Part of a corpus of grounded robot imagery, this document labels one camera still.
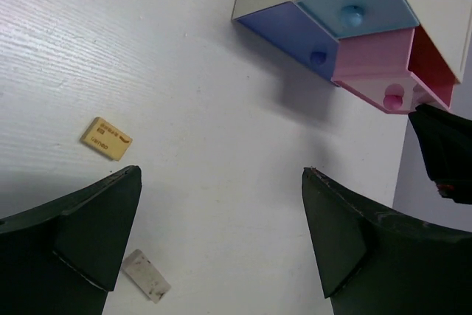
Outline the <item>yellow eraser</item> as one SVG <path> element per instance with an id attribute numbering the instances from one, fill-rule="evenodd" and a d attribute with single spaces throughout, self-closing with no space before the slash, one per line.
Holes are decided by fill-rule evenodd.
<path id="1" fill-rule="evenodd" d="M 119 161 L 132 141 L 131 137 L 102 117 L 95 117 L 80 138 L 82 144 L 112 161 Z"/>

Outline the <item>pink drawer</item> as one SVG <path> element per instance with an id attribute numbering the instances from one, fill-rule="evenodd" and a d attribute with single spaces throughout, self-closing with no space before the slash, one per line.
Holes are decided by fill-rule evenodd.
<path id="1" fill-rule="evenodd" d="M 386 114 L 447 111 L 457 83 L 421 26 L 341 39 L 331 81 Z"/>

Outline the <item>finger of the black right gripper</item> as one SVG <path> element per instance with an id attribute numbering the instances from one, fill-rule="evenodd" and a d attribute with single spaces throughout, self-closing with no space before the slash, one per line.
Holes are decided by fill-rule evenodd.
<path id="1" fill-rule="evenodd" d="M 409 113 L 426 171 L 443 198 L 471 203 L 471 121 L 422 104 Z"/>

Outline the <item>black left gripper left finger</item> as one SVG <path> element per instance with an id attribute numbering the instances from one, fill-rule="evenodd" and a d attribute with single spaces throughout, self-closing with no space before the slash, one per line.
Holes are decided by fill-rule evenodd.
<path id="1" fill-rule="evenodd" d="M 142 191 L 127 166 L 1 220 L 2 314 L 101 314 L 117 283 Z"/>

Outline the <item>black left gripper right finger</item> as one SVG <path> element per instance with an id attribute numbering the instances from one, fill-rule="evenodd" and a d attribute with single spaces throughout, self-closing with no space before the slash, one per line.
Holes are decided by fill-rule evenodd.
<path id="1" fill-rule="evenodd" d="M 469 314 L 471 234 L 397 212 L 319 170 L 302 199 L 335 314 Z"/>

